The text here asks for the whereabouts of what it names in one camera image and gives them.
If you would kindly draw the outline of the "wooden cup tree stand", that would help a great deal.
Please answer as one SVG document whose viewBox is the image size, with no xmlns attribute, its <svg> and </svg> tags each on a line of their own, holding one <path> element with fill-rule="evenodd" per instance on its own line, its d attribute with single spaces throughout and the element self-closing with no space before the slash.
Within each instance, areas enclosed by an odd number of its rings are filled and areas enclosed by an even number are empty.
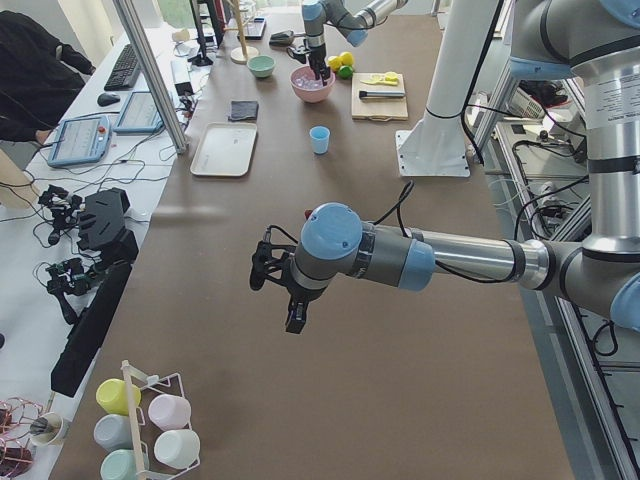
<svg viewBox="0 0 640 480">
<path fill-rule="evenodd" d="M 235 31 L 239 36 L 240 46 L 234 48 L 230 53 L 231 61 L 238 65 L 246 65 L 247 62 L 259 55 L 259 50 L 250 46 L 247 42 L 244 30 L 244 23 L 241 18 L 240 1 L 226 0 L 231 11 L 232 25 L 228 31 Z"/>
</svg>

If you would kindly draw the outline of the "pink cup in rack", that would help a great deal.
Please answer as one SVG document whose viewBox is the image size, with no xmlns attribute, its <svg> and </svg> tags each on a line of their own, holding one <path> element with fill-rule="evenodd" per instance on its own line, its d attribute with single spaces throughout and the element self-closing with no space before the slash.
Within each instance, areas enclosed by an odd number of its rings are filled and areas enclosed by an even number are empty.
<svg viewBox="0 0 640 480">
<path fill-rule="evenodd" d="M 181 396 L 160 394 L 148 407 L 151 422 L 163 431 L 182 429 L 191 419 L 191 404 Z"/>
</svg>

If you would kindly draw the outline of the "white cup in rack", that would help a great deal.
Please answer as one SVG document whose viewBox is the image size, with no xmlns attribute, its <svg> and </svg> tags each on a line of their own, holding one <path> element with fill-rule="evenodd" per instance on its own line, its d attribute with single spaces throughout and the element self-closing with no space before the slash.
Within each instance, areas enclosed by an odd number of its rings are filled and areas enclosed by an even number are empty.
<svg viewBox="0 0 640 480">
<path fill-rule="evenodd" d="M 162 433 L 154 444 L 155 458 L 175 469 L 190 467 L 199 457 L 200 438 L 190 429 L 169 430 Z"/>
</svg>

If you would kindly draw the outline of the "yellow cup in rack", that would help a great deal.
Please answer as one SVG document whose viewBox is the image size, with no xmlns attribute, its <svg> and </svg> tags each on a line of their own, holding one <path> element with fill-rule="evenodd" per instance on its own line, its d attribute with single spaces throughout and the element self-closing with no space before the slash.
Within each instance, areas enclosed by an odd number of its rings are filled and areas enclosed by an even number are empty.
<svg viewBox="0 0 640 480">
<path fill-rule="evenodd" d="M 107 414 L 129 414 L 126 384 L 122 379 L 110 378 L 96 390 L 96 402 Z"/>
</svg>

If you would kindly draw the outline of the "grey cup in rack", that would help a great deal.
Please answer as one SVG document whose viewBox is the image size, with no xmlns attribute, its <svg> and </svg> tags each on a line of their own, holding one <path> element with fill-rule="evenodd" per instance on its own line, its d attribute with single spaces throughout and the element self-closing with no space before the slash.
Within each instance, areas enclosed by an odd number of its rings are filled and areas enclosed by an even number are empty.
<svg viewBox="0 0 640 480">
<path fill-rule="evenodd" d="M 95 442 L 108 452 L 133 448 L 130 421 L 127 416 L 107 414 L 94 427 Z"/>
</svg>

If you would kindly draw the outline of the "mint cup in rack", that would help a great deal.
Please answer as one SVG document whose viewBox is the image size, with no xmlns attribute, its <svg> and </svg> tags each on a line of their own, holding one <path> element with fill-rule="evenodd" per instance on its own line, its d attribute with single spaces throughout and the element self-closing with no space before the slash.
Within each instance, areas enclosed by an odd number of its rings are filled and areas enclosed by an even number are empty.
<svg viewBox="0 0 640 480">
<path fill-rule="evenodd" d="M 100 477 L 102 480 L 136 480 L 134 451 L 118 449 L 108 453 L 100 466 Z"/>
</svg>

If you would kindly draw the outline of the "yellow lemon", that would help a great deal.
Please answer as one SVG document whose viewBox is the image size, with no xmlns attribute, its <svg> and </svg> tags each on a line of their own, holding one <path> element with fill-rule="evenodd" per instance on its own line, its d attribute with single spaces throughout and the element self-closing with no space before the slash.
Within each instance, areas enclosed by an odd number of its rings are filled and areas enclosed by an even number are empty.
<svg viewBox="0 0 640 480">
<path fill-rule="evenodd" d="M 353 66 L 355 63 L 354 55 L 349 51 L 344 51 L 339 55 L 342 65 Z"/>
<path fill-rule="evenodd" d="M 333 72 L 337 72 L 342 67 L 341 58 L 338 56 L 328 57 L 326 63 Z"/>
</svg>

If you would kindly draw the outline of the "green lime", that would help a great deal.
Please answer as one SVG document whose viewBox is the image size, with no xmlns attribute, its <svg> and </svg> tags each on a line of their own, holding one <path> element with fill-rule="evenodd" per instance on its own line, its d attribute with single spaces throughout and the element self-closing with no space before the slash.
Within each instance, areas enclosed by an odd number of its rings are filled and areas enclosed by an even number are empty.
<svg viewBox="0 0 640 480">
<path fill-rule="evenodd" d="M 353 77 L 353 74 L 354 74 L 354 69 L 350 65 L 342 65 L 337 71 L 337 76 L 340 79 L 344 79 L 344 80 L 351 79 Z"/>
</svg>

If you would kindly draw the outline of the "mint green bowl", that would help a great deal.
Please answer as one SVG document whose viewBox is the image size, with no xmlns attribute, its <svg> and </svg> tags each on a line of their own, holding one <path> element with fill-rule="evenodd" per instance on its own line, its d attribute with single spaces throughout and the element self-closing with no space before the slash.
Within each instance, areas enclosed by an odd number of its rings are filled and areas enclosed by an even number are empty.
<svg viewBox="0 0 640 480">
<path fill-rule="evenodd" d="M 248 60 L 247 67 L 255 78 L 266 79 L 274 72 L 275 60 L 268 55 L 258 55 Z"/>
</svg>

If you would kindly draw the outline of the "yellow plastic knife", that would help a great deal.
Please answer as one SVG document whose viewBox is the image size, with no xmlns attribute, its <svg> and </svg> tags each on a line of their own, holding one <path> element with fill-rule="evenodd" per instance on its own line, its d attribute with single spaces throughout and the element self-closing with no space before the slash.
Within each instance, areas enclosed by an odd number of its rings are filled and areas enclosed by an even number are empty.
<svg viewBox="0 0 640 480">
<path fill-rule="evenodd" d="M 394 79 L 387 80 L 386 78 L 360 80 L 360 83 L 366 84 L 366 85 L 384 85 L 384 86 L 398 86 L 399 85 L 399 81 L 397 79 L 395 79 L 395 80 Z"/>
</svg>

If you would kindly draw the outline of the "beige plastic tray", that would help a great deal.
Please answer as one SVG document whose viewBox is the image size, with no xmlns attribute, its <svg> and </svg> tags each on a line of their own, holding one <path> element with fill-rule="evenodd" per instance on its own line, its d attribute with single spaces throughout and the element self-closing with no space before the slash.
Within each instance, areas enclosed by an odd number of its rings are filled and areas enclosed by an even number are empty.
<svg viewBox="0 0 640 480">
<path fill-rule="evenodd" d="M 242 177 L 249 171 L 257 137 L 253 123 L 209 123 L 196 149 L 190 172 L 199 177 Z"/>
</svg>

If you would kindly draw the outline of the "blue teach pendant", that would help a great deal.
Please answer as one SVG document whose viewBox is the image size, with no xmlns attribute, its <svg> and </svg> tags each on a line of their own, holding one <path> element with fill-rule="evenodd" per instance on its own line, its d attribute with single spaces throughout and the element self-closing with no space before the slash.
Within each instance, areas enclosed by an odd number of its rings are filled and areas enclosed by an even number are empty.
<svg viewBox="0 0 640 480">
<path fill-rule="evenodd" d="M 110 136 L 106 115 L 65 119 L 58 128 L 47 165 L 61 168 L 98 162 L 108 149 Z"/>
<path fill-rule="evenodd" d="M 127 97 L 113 130 L 121 135 L 145 135 L 159 132 L 164 122 L 150 91 L 134 91 Z"/>
</svg>

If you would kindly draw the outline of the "black keyboard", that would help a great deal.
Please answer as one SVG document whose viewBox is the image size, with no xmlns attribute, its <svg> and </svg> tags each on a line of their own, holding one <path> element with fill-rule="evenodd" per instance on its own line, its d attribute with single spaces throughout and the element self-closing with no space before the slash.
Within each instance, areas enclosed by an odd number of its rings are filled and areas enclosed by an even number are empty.
<svg viewBox="0 0 640 480">
<path fill-rule="evenodd" d="M 104 85 L 105 91 L 132 89 L 141 73 L 136 53 L 131 44 L 126 44 L 119 54 Z"/>
</svg>

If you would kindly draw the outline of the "black computer mouse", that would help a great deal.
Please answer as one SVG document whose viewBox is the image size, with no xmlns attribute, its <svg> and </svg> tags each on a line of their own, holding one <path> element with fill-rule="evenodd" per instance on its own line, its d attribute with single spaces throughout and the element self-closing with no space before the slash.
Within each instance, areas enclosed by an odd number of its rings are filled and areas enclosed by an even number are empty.
<svg viewBox="0 0 640 480">
<path fill-rule="evenodd" d="M 110 105 L 114 105 L 120 101 L 120 96 L 115 93 L 104 92 L 101 93 L 97 99 L 96 103 L 100 107 L 107 107 Z"/>
</svg>

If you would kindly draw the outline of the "aluminium frame post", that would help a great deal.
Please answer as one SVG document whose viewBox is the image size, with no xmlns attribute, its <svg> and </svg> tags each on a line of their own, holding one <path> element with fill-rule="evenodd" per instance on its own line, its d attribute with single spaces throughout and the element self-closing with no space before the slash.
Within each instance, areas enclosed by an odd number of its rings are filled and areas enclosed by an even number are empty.
<svg viewBox="0 0 640 480">
<path fill-rule="evenodd" d="M 131 0 L 113 0 L 120 23 L 140 63 L 149 91 L 178 155 L 187 150 L 187 139 L 177 119 L 145 29 Z"/>
</svg>

